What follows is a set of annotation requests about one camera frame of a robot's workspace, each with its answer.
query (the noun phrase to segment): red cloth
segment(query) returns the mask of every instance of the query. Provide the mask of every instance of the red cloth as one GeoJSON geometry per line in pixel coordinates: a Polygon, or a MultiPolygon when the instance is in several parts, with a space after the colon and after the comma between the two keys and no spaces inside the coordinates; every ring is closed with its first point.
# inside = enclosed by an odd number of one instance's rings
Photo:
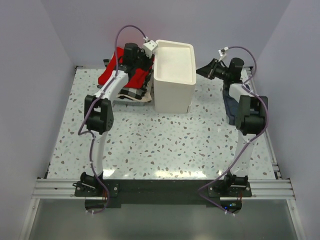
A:
{"type": "MultiPolygon", "coordinates": [[[[122,56],[124,55],[124,49],[121,47],[116,48],[116,53],[118,58],[120,58],[119,63],[122,63],[122,56]]],[[[106,66],[104,73],[98,78],[98,84],[104,85],[110,78],[113,70],[116,68],[116,55],[114,54],[109,64],[106,66]]],[[[125,88],[140,89],[142,88],[145,79],[149,71],[144,71],[141,68],[135,70],[135,74],[131,77],[130,81],[125,85],[125,88]]]]}

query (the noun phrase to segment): gray floor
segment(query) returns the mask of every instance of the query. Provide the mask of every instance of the gray floor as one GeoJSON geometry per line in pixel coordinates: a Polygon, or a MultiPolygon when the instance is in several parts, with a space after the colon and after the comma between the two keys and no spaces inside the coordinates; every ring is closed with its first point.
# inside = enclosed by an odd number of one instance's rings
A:
{"type": "Polygon", "coordinates": [[[41,200],[31,240],[295,240],[285,200],[247,200],[235,217],[202,205],[123,205],[94,215],[83,200],[41,200]]]}

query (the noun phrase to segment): white box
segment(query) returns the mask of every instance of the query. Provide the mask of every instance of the white box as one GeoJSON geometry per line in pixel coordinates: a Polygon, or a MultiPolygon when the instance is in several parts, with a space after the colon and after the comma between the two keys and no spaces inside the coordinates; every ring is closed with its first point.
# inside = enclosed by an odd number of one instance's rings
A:
{"type": "Polygon", "coordinates": [[[154,108],[158,113],[188,113],[196,86],[194,47],[166,40],[157,40],[156,43],[154,108]]]}

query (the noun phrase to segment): table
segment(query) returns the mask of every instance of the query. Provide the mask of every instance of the table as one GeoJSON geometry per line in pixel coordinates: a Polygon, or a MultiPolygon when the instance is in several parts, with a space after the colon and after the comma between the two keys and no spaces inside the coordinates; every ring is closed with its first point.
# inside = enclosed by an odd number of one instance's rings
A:
{"type": "MultiPolygon", "coordinates": [[[[97,90],[103,69],[77,69],[48,179],[79,179],[89,167],[91,136],[78,136],[85,96],[97,90]]],[[[248,78],[242,71],[242,78],[248,78]]],[[[153,102],[145,106],[114,105],[114,125],[106,139],[104,178],[209,179],[218,177],[234,159],[238,131],[226,122],[220,79],[197,75],[190,113],[162,114],[153,102]]],[[[266,136],[254,147],[249,179],[275,179],[266,136]]]]}

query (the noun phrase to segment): pile of clothes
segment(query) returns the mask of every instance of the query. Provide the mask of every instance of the pile of clothes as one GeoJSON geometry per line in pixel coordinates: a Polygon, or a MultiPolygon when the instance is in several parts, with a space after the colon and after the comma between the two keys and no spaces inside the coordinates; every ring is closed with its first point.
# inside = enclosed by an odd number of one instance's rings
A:
{"type": "MultiPolygon", "coordinates": [[[[122,56],[124,55],[124,49],[121,47],[116,48],[119,64],[122,63],[122,56]]],[[[113,55],[111,60],[103,60],[106,69],[104,73],[98,78],[98,84],[103,86],[110,78],[113,70],[116,68],[116,57],[113,55]]],[[[117,95],[117,103],[134,104],[146,103],[152,100],[151,88],[152,88],[152,67],[145,71],[138,68],[135,74],[131,77],[127,85],[125,85],[117,95]]]]}

